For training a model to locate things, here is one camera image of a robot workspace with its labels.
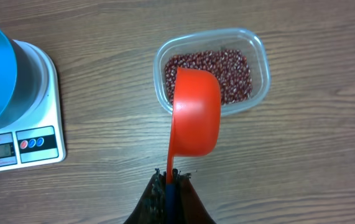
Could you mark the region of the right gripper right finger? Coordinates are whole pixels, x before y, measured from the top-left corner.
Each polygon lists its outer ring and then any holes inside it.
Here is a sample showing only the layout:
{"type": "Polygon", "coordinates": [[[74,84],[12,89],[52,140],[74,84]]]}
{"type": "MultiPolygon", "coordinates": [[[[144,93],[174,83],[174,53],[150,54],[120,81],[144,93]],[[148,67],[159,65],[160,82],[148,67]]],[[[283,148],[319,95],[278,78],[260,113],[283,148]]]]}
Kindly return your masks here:
{"type": "Polygon", "coordinates": [[[173,222],[178,224],[216,224],[207,212],[190,182],[191,173],[172,170],[175,195],[173,196],[173,222]]]}

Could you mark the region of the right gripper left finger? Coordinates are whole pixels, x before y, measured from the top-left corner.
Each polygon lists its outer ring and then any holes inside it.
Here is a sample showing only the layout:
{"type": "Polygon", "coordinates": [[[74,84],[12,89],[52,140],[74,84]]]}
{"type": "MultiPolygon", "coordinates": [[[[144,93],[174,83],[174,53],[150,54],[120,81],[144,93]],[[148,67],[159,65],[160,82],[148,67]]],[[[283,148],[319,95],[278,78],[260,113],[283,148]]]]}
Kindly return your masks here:
{"type": "Polygon", "coordinates": [[[163,224],[166,222],[165,177],[160,169],[149,180],[136,207],[124,224],[163,224]]]}

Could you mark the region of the red scoop with blue handle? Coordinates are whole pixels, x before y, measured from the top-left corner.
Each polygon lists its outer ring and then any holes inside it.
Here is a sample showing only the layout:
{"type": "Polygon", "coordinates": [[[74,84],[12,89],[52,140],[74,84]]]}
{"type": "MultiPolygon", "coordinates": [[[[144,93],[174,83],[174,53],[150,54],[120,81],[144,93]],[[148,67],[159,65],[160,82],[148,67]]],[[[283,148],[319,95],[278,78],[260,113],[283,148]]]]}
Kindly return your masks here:
{"type": "Polygon", "coordinates": [[[204,70],[177,68],[172,125],[167,156],[166,222],[173,222],[173,159],[201,157],[215,148],[221,119],[221,91],[217,79],[204,70]]]}

